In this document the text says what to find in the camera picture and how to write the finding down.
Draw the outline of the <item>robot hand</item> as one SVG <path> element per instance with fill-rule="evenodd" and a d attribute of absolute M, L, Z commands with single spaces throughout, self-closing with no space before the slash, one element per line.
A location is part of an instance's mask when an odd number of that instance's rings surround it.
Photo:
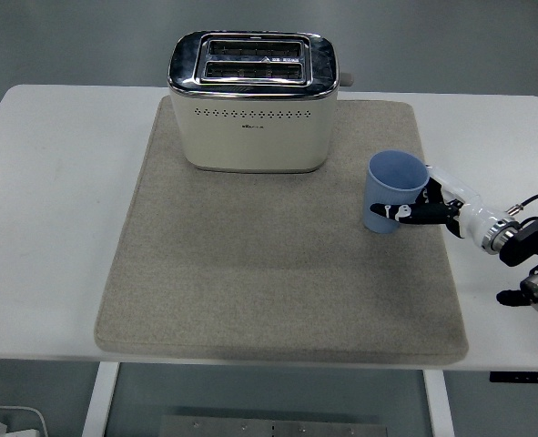
<path fill-rule="evenodd" d="M 429 181 L 411 204 L 375 202 L 370 212 L 408 225 L 443 225 L 455 237 L 472 239 L 486 252 L 503 229 L 512 224 L 508 214 L 487 208 L 481 196 L 444 170 L 428 166 Z"/>

